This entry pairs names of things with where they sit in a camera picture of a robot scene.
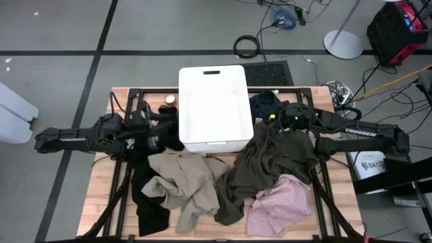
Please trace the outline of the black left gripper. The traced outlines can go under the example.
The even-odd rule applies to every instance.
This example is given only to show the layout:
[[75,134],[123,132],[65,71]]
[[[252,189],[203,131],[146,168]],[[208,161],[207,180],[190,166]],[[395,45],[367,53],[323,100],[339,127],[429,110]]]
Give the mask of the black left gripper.
[[146,101],[137,102],[136,110],[133,111],[133,124],[137,131],[144,134],[151,150],[157,149],[157,136],[174,134],[176,120],[177,116],[170,113],[154,113]]

